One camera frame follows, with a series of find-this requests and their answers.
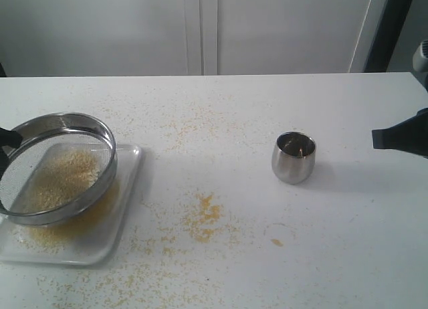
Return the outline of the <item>round steel mesh sieve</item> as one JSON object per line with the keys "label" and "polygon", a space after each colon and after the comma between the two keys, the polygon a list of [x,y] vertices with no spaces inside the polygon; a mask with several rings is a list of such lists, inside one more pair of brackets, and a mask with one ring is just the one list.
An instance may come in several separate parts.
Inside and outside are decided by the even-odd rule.
{"label": "round steel mesh sieve", "polygon": [[23,141],[3,146],[1,215],[24,226],[51,225],[81,214],[109,189],[118,167],[110,127],[83,113],[59,112],[11,129]]}

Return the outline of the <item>stainless steel cup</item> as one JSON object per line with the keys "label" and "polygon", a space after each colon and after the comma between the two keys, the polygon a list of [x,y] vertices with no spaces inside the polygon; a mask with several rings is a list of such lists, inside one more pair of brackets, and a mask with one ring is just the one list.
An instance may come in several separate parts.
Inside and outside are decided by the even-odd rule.
{"label": "stainless steel cup", "polygon": [[301,132],[285,132],[275,141],[272,153],[274,175],[290,185],[305,181],[314,170],[316,142]]}

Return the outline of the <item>white chair part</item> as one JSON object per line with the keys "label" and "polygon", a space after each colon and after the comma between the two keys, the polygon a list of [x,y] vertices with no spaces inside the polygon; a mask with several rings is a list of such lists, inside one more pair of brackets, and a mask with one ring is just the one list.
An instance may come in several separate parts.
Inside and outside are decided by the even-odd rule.
{"label": "white chair part", "polygon": [[413,69],[416,72],[425,73],[428,70],[428,40],[424,39],[413,54]]}

